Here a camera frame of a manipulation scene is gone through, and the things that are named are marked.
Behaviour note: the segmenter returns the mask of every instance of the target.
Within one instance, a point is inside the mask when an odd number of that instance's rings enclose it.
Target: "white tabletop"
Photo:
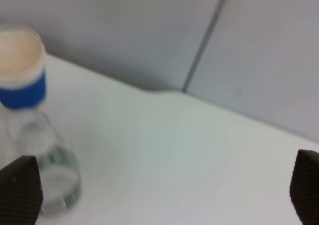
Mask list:
[[[38,225],[300,225],[298,149],[318,145],[182,93],[148,93],[49,57],[48,108],[83,195]]]

